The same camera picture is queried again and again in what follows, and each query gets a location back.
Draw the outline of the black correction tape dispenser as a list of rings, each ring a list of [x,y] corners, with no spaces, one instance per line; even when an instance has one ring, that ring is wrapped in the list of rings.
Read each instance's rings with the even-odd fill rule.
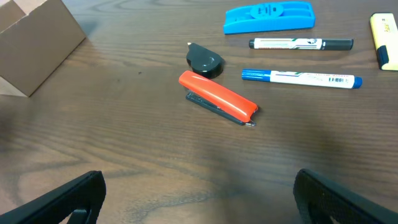
[[[196,43],[188,43],[186,60],[193,72],[205,78],[213,79],[223,72],[224,59]]]

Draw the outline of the black whiteboard marker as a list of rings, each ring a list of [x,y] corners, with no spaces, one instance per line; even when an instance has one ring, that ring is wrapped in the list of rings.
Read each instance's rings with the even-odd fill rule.
[[[249,48],[256,50],[351,50],[353,45],[353,39],[255,38],[249,41]]]

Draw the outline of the blue whiteboard marker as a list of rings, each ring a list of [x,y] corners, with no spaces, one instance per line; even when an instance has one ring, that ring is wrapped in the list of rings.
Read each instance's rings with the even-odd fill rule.
[[[330,88],[359,89],[363,84],[361,77],[354,75],[335,75],[327,73],[281,72],[277,70],[243,69],[243,80],[285,83],[293,85],[322,86]]]

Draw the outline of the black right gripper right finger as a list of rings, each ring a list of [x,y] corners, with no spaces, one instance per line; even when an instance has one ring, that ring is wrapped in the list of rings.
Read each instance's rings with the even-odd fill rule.
[[[297,172],[293,195],[304,223],[397,223],[397,213],[309,169]]]

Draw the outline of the yellow highlighter pen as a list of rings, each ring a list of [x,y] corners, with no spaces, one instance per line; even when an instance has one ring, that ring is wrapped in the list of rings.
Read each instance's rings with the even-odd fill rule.
[[[397,25],[393,13],[375,12],[369,21],[379,69],[397,71]]]

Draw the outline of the blue plastic eraser holder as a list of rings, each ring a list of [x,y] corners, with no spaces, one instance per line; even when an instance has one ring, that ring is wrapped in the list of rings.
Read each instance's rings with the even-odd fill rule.
[[[245,34],[311,29],[315,26],[312,4],[305,1],[265,2],[226,11],[223,32]]]

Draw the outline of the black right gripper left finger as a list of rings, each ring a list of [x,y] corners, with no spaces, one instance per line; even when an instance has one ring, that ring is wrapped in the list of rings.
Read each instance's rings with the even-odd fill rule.
[[[102,172],[89,171],[76,179],[1,215],[1,223],[96,224],[106,196]]]

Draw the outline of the orange stapler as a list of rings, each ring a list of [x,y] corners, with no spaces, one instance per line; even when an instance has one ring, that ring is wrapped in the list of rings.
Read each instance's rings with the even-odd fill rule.
[[[243,96],[188,70],[180,75],[178,81],[188,89],[187,100],[238,125],[256,125],[251,117],[258,106]]]

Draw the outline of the brown cardboard box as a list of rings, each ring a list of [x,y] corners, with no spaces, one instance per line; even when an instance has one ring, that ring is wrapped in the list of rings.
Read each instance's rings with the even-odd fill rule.
[[[85,37],[61,0],[1,1],[1,94],[32,95]]]

